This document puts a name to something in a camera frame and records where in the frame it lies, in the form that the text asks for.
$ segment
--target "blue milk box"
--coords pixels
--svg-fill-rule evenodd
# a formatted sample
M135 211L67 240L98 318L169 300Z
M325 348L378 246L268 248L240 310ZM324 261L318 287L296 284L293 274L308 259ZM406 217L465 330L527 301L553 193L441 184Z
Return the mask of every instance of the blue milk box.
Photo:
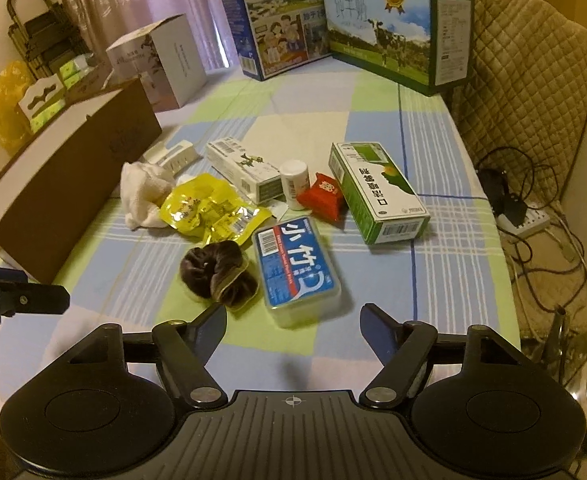
M222 0L242 71L263 81L329 55L322 0Z
M334 57L432 95L471 71L475 0L324 0Z
M330 316L340 308L340 281L303 216L259 229L253 235L265 303L283 328Z

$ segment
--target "green milk box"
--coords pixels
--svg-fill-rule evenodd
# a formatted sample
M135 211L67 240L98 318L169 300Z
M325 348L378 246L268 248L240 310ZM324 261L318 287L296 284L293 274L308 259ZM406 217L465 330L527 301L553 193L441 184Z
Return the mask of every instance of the green milk box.
M365 243L411 240L429 213L379 142L334 142L329 167Z
M334 57L433 95L471 69L474 0L324 0Z

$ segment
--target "white pill bottle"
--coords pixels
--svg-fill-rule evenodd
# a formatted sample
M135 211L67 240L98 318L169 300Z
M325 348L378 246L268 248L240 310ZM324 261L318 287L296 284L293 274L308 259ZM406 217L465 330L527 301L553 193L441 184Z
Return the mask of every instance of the white pill bottle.
M283 183L283 192L289 209L299 211L304 209L296 197L309 189L309 168L302 160L287 160L280 166L280 180Z

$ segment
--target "white towel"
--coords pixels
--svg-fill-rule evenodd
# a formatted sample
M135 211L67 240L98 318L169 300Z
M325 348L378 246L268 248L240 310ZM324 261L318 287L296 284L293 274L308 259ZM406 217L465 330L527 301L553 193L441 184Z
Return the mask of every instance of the white towel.
M176 183L170 171L146 162L123 164L120 174L120 199L125 224L132 231L139 227L167 227L158 213L162 202Z

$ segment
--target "plaid bedsheet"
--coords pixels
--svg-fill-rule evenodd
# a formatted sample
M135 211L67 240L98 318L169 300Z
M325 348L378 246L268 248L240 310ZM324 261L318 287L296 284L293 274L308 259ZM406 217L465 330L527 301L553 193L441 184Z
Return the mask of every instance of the plaid bedsheet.
M348 388L359 394L381 367L359 333L359 309L367 302L397 320L424 320L442 332L487 324L519 344L489 203L439 96L427 98L325 59L266 82L233 71L212 73L198 99L159 120L163 127L179 126L170 144L187 139L202 153L209 140L236 137L275 164L302 158L312 181L316 171L331 174L331 142L382 142L432 214L421 239L380 246L365 245L349 216L343 229L318 222L343 285L343 316L283 330L262 300L240 316L229 314L226 336L207 365L228 394L243 388ZM188 171L216 174L205 159ZM2 320L0 407L102 323L140 332L197 316L204 305L177 274L189 246L170 228L129 231L120 202L110 200L59 274L72 294L67 313ZM130 370L157 380L151 365Z

